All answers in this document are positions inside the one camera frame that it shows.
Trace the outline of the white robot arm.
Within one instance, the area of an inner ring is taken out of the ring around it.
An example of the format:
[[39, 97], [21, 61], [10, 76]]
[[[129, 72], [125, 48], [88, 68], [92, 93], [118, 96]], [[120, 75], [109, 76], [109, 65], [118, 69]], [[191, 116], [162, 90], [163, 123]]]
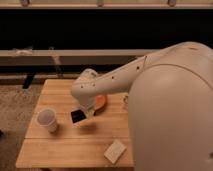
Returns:
[[128, 94], [134, 171], [213, 171], [213, 49], [179, 43], [96, 77], [71, 94], [88, 109], [100, 94]]

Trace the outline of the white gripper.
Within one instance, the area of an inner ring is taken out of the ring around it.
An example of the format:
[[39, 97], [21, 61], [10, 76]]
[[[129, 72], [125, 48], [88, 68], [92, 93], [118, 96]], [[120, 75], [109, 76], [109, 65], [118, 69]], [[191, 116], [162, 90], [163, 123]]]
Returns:
[[86, 115], [86, 119], [90, 120], [95, 116], [94, 108], [95, 108], [95, 99], [89, 98], [86, 100], [80, 100], [78, 102], [78, 106], [76, 109], [84, 112], [84, 114]]

